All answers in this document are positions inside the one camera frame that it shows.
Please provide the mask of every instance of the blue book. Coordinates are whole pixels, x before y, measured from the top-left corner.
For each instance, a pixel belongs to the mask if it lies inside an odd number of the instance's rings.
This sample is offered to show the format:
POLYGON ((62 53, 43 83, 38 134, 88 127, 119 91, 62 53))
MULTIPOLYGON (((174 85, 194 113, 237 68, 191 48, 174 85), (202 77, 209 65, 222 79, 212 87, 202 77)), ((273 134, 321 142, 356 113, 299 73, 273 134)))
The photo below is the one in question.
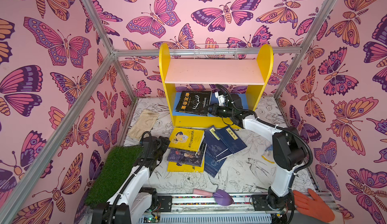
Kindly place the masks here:
POLYGON ((247 147, 242 139, 229 126, 216 130, 215 133, 233 154, 247 147))
POLYGON ((217 162, 216 159, 211 156, 211 154, 206 152, 206 155, 204 157, 204 171, 215 178, 216 174, 219 172, 225 161, 226 160, 223 159, 220 162, 217 162))
POLYGON ((217 158, 217 160, 224 159, 232 154, 216 134, 216 128, 214 126, 209 127, 204 131, 204 141, 207 143, 207 152, 209 152, 209 154, 214 158, 221 155, 221 158, 217 158))

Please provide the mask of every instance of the green grass mat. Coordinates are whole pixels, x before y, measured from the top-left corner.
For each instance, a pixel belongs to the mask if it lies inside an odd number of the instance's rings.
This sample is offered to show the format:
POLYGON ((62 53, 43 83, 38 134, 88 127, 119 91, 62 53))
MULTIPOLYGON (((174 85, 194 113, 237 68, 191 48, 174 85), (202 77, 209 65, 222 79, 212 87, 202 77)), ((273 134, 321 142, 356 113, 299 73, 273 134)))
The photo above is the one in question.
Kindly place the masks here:
POLYGON ((86 198, 86 205, 95 208, 97 204, 106 202, 112 197, 128 178, 133 163, 141 151, 142 147, 140 145, 114 147, 108 155, 101 174, 90 189, 86 198))

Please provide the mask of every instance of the glove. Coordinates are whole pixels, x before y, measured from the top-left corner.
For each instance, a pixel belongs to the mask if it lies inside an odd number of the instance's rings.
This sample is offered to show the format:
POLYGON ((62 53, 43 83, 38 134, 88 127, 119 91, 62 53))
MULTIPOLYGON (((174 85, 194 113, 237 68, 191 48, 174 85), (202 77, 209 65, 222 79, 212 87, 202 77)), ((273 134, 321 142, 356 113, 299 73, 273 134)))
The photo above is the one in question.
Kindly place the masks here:
POLYGON ((301 214, 314 217, 322 222, 331 222, 335 219, 335 214, 327 204, 317 195, 316 192, 308 189, 311 198, 301 192, 293 190, 294 203, 298 212, 301 214))

